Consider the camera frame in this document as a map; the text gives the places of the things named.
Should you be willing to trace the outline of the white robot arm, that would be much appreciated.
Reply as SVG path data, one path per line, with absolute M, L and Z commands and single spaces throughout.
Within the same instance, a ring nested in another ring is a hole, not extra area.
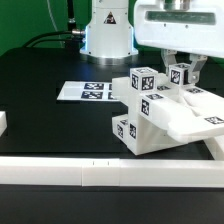
M 187 52 L 188 81 L 199 81 L 208 56 L 224 58 L 224 0 L 137 0 L 134 22 L 128 0 L 92 0 L 92 19 L 80 53 L 98 63 L 116 63 L 138 53 L 135 44 L 160 48 L 164 64 Z

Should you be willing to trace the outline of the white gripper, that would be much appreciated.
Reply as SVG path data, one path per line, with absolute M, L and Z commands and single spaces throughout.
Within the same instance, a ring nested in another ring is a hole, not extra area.
M 196 84 L 207 56 L 224 58 L 224 0 L 137 0 L 134 30 L 138 44 L 162 49 L 166 74 L 176 51 L 193 53 L 187 83 Z

